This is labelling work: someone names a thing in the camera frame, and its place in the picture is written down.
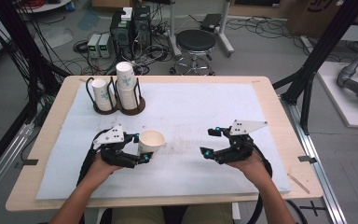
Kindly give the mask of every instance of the white paper cup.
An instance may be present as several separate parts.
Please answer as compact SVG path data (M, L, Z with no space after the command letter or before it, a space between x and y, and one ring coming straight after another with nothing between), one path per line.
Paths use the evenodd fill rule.
M92 80L92 89L94 91L94 99L97 105L106 105L110 104L109 95L112 99L113 106L116 106L116 98L115 95L112 93L112 90L108 90L107 82L101 78L95 78Z
M138 105L136 104L136 99L138 100L138 104L141 103L139 92L135 91L135 94L133 92L134 88L131 90L122 90L120 87L117 87L118 96L120 97L121 106L126 110L132 110L135 109Z
M109 111L109 110L112 110L112 105L110 103L107 103L107 104L98 104L97 103L97 106L100 110L102 111Z
M131 90L136 84L136 77L133 72L132 64L121 62L116 65L117 86L122 90Z
M139 153L154 152L152 158L156 156L159 149L164 145L165 139L162 133L155 130L147 130L139 135Z

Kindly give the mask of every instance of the forearm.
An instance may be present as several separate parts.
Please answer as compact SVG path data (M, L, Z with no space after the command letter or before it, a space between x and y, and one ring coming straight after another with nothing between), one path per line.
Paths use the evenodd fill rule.
M85 188L81 184L72 192L68 200L62 205L58 213L49 222L51 224L77 224L86 209L93 189Z
M267 184L258 187L258 190L261 198L263 199L268 223L295 223L289 209L286 206L286 203L272 180L270 180Z

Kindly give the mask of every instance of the floor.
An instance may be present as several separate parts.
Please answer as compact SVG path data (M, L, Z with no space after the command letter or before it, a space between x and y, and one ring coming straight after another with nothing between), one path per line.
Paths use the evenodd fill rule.
M203 0L191 8L187 7L186 3L189 2L190 0L177 1L177 28L182 25L186 28L198 27L199 25L187 15L192 15L196 20L202 21L205 14L219 13L222 7L221 1L217 0ZM203 7L202 3L208 3L210 7ZM168 7L163 9L162 15L166 18L169 15ZM42 30L70 31L74 39L54 50L73 74L88 72L85 62L73 52L73 45L77 41L88 39L93 32L108 31L111 12L92 10L90 1L79 0L76 1L75 12L58 8L50 12L38 13L35 16ZM303 48L298 47L300 42L297 39L268 33L265 35L275 38L264 38L245 27L236 29L240 26L235 23L243 24L243 21L235 19L227 25L226 29L227 38L235 49L235 53L228 58L221 46L218 46L211 54L213 58L211 66L217 76L266 76L273 83L293 74L307 60ZM349 49L348 46L351 46L351 43L340 43L327 60L347 63L348 57L358 57L358 52ZM57 57L53 56L53 61L57 61ZM111 61L102 60L100 66L104 67L109 63ZM173 63L173 60L153 63L149 66L149 75L168 75ZM286 88L278 89L277 93L285 92ZM301 108L301 101L299 98L299 108ZM7 55L0 52L0 139L26 103L26 85L20 73ZM37 131L36 127L30 139L37 134ZM313 85L309 131L346 221L358 223L358 129L345 126L318 78L315 78ZM31 147L32 143L24 149L24 157ZM19 161L21 161L20 158L17 158L0 182L0 223L47 222L55 211L11 213L5 209L7 197L21 171L15 168ZM295 200L295 203L302 208L301 211L309 223L331 223L324 210L322 199ZM255 203L240 203L241 220L236 220L236 223L246 223L254 207ZM296 220L301 223L294 210L292 211ZM97 213L96 209L88 209L87 223L94 223ZM267 221L262 216L258 223L267 223Z

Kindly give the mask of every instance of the metal stand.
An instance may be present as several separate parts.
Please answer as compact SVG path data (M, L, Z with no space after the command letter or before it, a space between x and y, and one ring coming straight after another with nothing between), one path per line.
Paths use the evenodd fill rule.
M6 173L7 165L10 165L17 158L20 148L22 148L29 135L28 133L32 131L29 124L33 122L34 117L37 115L38 104L43 94L55 96L61 86L58 78L70 76L66 71L43 56L28 27L19 15L16 5L17 3L14 4L11 1L0 0L0 22L2 22L10 35L13 45L6 42L6 35L1 36L1 32L0 43L13 63L18 67L20 74L29 87L29 103L0 141L0 158L5 153L4 156L8 156L11 160L10 163L3 164L5 168L0 168L0 174ZM24 121L25 124L19 133L19 137L13 140L10 148L7 148L10 143L8 140L15 137L15 132L21 128Z
M184 60L188 60L188 59L191 61L191 64L184 63ZM191 57L184 57L179 59L179 61L176 62L174 68L176 73L182 76L191 71L193 71L195 74L199 76L207 76L211 73L211 66L209 66L209 64L202 58L197 57L196 54L191 55Z
M171 47L173 50L173 55L176 59L182 58L182 51L176 47L176 36L175 36L175 0L171 0L170 2L171 8L171 30L168 30L168 37L170 38Z
M345 35L357 15L358 0L345 1L335 18L327 27L315 49L304 62L304 65L291 76L286 77L272 85L276 90L292 82L288 91L282 95L282 99L289 105L295 105L297 98L302 92L304 92L300 125L305 134L309 134L308 118L310 113L310 96L313 79L315 78L319 68L324 63L324 60L336 46L341 37Z
M232 48L231 44L229 43L226 35L225 35L225 28L226 28L226 22L227 22L227 15L229 10L229 4L231 3L231 0L225 0L225 3L223 4L223 12L222 12L222 21L220 22L220 27L214 28L217 32L217 37L222 42L223 47L225 48L227 52L228 58L231 56L232 53L234 53L234 48Z

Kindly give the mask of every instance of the black stool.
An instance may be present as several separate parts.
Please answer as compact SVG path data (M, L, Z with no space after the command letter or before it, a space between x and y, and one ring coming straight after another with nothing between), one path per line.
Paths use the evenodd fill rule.
M176 36L176 46L179 50L188 53L190 57L179 59L174 66L174 70L172 68L171 73L176 72L184 75L193 71L199 76L214 75L209 64L199 56L206 55L211 60L209 53L214 50L215 44L214 37L208 32L202 30L180 32Z

